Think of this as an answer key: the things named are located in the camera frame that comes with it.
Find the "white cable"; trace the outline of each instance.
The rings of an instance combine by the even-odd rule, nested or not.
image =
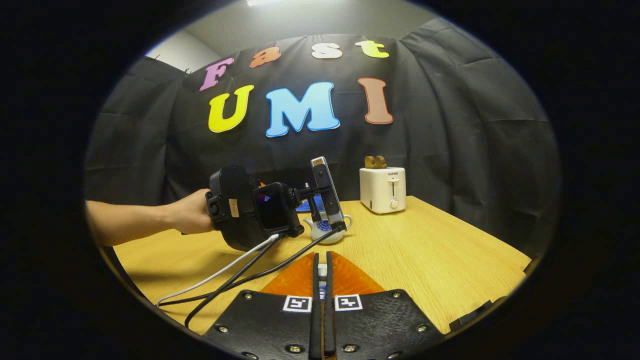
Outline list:
[[[188,292],[188,291],[191,291],[191,290],[193,290],[193,289],[195,289],[195,288],[197,288],[197,287],[199,287],[199,286],[201,286],[201,285],[205,284],[206,282],[208,282],[208,281],[212,280],[212,279],[213,279],[213,278],[215,278],[216,276],[218,276],[218,275],[222,274],[223,272],[227,271],[229,268],[231,268],[232,266],[234,266],[235,264],[237,264],[237,262],[238,262],[238,261],[240,261],[240,260],[242,260],[242,259],[246,258],[246,257],[247,257],[247,256],[249,256],[250,254],[254,253],[256,250],[260,250],[263,246],[267,245],[268,243],[270,243],[270,242],[272,242],[272,241],[275,241],[278,237],[280,237],[280,234],[274,234],[274,235],[271,235],[267,240],[264,240],[262,243],[258,244],[258,245],[257,245],[256,247],[254,247],[253,249],[251,249],[251,250],[249,250],[249,251],[245,252],[245,253],[244,253],[244,254],[242,254],[239,258],[237,258],[237,259],[233,260],[233,262],[231,262],[231,264],[229,264],[229,265],[227,265],[227,266],[223,267],[220,271],[218,271],[218,272],[216,272],[215,274],[213,274],[213,275],[209,276],[208,278],[204,279],[203,281],[200,281],[199,283],[197,283],[197,284],[195,284],[195,285],[193,285],[193,286],[191,286],[191,287],[189,287],[189,288],[186,288],[185,290],[178,291],[177,293],[174,293],[174,294],[171,294],[171,295],[167,295],[167,296],[165,296],[165,297],[161,298],[160,300],[158,300],[158,301],[156,302],[156,307],[159,307],[159,306],[160,306],[160,303],[161,303],[162,301],[165,301],[166,299],[169,299],[169,298],[172,298],[172,297],[176,297],[176,296],[178,296],[178,295],[182,295],[182,294],[184,294],[184,293],[186,293],[186,292]]]

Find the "blue letter m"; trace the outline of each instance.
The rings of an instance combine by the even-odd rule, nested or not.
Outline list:
[[[340,120],[333,116],[331,107],[331,89],[333,83],[326,81],[313,83],[298,101],[287,88],[272,90],[266,98],[271,101],[271,126],[267,136],[274,138],[289,132],[284,124],[284,117],[295,131],[300,131],[307,114],[311,111],[311,120],[307,123],[309,130],[329,130],[340,126]]]

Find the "wooden table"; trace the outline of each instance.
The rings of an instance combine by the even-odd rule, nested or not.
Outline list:
[[[415,197],[407,197],[406,209],[377,215],[360,201],[342,202],[342,210],[353,217],[352,228],[334,245],[318,245],[310,252],[332,250],[369,274],[385,290],[406,290],[424,314],[442,333],[449,323],[470,313],[487,300],[509,294],[525,274],[527,256],[493,236]],[[300,214],[300,220],[310,217]],[[245,275],[256,274],[278,264],[311,241],[305,232],[276,244]],[[229,264],[242,252],[233,250],[219,232],[180,235],[175,230],[115,247],[131,279],[155,303],[183,290]],[[237,265],[207,284],[172,300],[215,290],[239,270]],[[242,289],[259,291],[279,272],[222,293],[191,321],[189,327],[203,334]],[[162,307],[183,323],[197,302]]]

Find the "hand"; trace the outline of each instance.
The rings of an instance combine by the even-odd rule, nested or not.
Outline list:
[[[213,230],[211,217],[207,209],[205,194],[201,189],[191,195],[166,205],[168,221],[171,227],[183,234],[199,234]]]

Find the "black cable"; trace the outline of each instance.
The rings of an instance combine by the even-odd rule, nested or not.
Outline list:
[[[262,255],[264,255],[272,246],[275,245],[276,242],[278,242],[283,237],[284,237],[284,234],[281,234],[278,238],[276,238],[272,242],[265,245],[260,250],[260,252],[256,254],[256,256],[254,256],[251,260],[249,260],[246,264],[244,264],[244,266],[240,268],[240,270],[238,270],[232,277],[230,277],[229,280],[227,280],[224,284],[220,285],[220,287],[216,291],[212,292],[209,295],[211,297],[210,299],[207,297],[207,299],[205,299],[198,306],[196,306],[196,308],[192,310],[192,312],[190,312],[189,315],[187,315],[187,318],[184,319],[184,326],[186,326],[188,329],[189,322],[191,321],[192,317],[194,317],[205,305],[207,305],[211,300],[213,300],[216,296],[218,296],[218,294],[220,294],[224,289],[226,289],[227,286],[229,286],[229,284],[234,282],[240,275],[244,274],[245,271],[247,271],[256,261],[258,261],[262,257]]]
[[[255,280],[258,279],[259,277],[263,277],[265,275],[269,275],[272,272],[276,272],[279,269],[287,266],[289,263],[291,263],[292,261],[294,261],[295,259],[297,259],[298,257],[300,257],[302,254],[304,254],[307,250],[311,249],[313,246],[317,245],[320,241],[323,241],[325,239],[327,239],[329,236],[341,231],[342,229],[332,229],[330,232],[322,235],[321,237],[319,237],[318,239],[315,239],[314,241],[312,241],[309,245],[303,247],[300,251],[298,251],[297,253],[293,254],[290,258],[286,259],[285,261],[281,262],[280,264],[277,264],[276,266],[274,266],[273,268],[270,268],[268,270],[265,270],[261,273],[255,274],[255,275],[251,275],[248,277],[245,277],[244,279],[234,282],[233,284],[228,285],[224,290],[222,290],[220,293],[223,293],[227,290],[231,290],[233,288],[235,288],[236,286],[240,286],[248,281],[251,280]],[[174,301],[168,301],[168,302],[163,302],[162,304],[160,304],[160,306],[164,306],[164,305],[173,305],[173,304],[183,304],[185,302],[191,302],[191,301],[197,301],[200,299],[207,299],[209,296],[215,294],[217,292],[214,291],[212,293],[206,293],[203,295],[198,295],[198,296],[194,296],[194,297],[190,297],[190,298],[186,298],[186,299],[180,299],[180,300],[174,300]]]

